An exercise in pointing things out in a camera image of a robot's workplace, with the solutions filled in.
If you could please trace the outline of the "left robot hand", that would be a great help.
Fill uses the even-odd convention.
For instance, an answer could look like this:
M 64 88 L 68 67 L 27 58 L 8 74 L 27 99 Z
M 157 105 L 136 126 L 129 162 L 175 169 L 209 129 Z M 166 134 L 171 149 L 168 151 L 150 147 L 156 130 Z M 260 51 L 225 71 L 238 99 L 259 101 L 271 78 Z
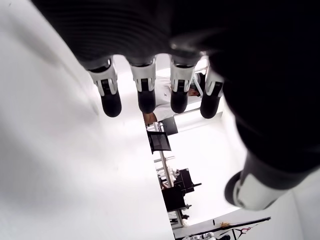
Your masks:
M 317 0 L 36 0 L 93 76 L 122 55 L 138 79 L 157 54 L 172 62 L 171 105 L 185 107 L 186 71 L 209 58 L 201 114 L 219 95 L 247 148 L 226 200 L 264 210 L 320 167 L 320 3 Z

